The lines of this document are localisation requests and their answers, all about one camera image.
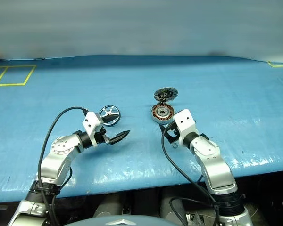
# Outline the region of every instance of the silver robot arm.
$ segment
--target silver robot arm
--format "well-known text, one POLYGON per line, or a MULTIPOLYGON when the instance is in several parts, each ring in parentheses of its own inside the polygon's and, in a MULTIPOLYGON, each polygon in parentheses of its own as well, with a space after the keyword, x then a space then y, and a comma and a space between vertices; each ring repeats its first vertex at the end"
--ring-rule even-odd
POLYGON ((60 192, 60 187, 66 179, 71 162, 85 148, 96 147, 100 143, 115 144, 130 132, 124 131, 114 138, 105 135, 102 127, 104 122, 114 120, 112 116, 99 117, 94 112, 87 112, 83 126, 85 132, 77 131, 72 135, 55 139, 50 147, 50 153, 42 161, 41 178, 43 188, 39 187, 36 176, 26 198, 22 200, 8 226, 47 226, 51 225, 47 218, 47 209, 40 190, 45 190, 49 203, 54 195, 60 192))
POLYGON ((253 226, 242 197, 237 194, 237 184, 231 169, 221 158, 219 146, 206 135, 199 135, 188 109, 178 112, 173 119, 169 128, 175 130, 176 137, 167 134, 166 138, 170 142, 178 140, 181 146, 189 148, 195 155, 206 187, 218 204, 219 223, 222 226, 253 226))

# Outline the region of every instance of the white backdrop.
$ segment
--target white backdrop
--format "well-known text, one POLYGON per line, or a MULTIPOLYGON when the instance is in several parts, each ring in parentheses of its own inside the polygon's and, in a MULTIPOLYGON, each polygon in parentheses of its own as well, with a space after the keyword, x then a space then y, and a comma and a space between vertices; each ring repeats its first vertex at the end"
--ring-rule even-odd
POLYGON ((3 58, 92 54, 283 62, 283 0, 0 0, 3 58))

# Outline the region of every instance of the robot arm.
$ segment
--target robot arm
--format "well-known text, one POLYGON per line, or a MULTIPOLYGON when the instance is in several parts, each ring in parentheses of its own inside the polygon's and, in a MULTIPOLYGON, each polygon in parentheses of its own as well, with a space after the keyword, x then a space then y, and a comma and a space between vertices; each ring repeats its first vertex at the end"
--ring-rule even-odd
POLYGON ((41 164, 41 178, 43 188, 39 187, 36 176, 26 198, 22 200, 8 226, 44 226, 51 225, 46 218, 47 209, 41 190, 45 191, 46 199, 51 203, 52 198, 60 192, 61 185, 66 179, 71 162, 85 148, 100 143, 113 145, 125 138, 128 131, 117 134, 114 138, 105 135, 103 123, 115 119, 117 116, 99 117, 94 112, 87 112, 83 126, 85 132, 77 131, 72 135, 55 139, 50 147, 50 153, 41 164))
POLYGON ((178 140, 195 155, 201 166, 206 187, 219 207, 219 223, 222 226, 252 226, 248 211, 243 206, 241 195, 237 194, 237 184, 230 167, 221 158, 219 146, 196 129, 195 121, 188 109, 178 112, 167 128, 175 137, 165 133, 169 142, 178 140))

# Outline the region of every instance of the gray wall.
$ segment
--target gray wall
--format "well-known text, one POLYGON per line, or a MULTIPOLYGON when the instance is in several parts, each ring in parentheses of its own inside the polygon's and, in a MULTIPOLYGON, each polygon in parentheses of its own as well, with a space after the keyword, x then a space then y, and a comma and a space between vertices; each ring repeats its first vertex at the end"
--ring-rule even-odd
POLYGON ((0 0, 0 55, 227 55, 283 62, 283 0, 0 0))

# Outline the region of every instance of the blue table surface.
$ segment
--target blue table surface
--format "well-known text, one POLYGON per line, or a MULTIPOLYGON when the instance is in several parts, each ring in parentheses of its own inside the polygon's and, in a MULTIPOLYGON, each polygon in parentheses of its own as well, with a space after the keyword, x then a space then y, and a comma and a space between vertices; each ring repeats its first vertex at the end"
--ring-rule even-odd
MULTIPOLYGON (((0 86, 0 202, 26 196, 47 130, 70 106, 98 112, 115 105, 122 118, 107 134, 131 132, 115 145, 101 144, 80 154, 61 197, 187 183, 164 157, 160 129, 150 116, 154 91, 164 86, 178 89, 170 104, 176 111, 190 109, 200 133, 220 146, 235 177, 283 170, 283 67, 214 56, 0 61, 6 65, 36 68, 24 86, 0 86)), ((23 82, 29 71, 9 68, 0 83, 23 82)), ((64 115, 49 143, 83 130, 83 117, 78 110, 64 115)), ((200 167, 188 149, 167 144, 167 150, 198 179, 200 167)))

